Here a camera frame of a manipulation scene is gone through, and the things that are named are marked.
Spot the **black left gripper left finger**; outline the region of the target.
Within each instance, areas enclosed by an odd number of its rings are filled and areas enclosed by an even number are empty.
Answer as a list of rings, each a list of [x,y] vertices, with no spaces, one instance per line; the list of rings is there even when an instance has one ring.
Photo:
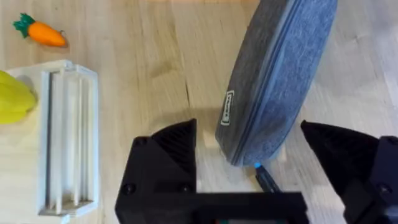
[[[119,223],[191,223],[166,196],[196,193],[196,136],[190,119],[134,139],[114,209]]]

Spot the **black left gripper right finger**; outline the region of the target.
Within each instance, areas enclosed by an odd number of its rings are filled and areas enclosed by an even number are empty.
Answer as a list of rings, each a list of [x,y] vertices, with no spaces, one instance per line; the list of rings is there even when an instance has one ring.
[[[349,224],[397,224],[397,137],[302,121]]]

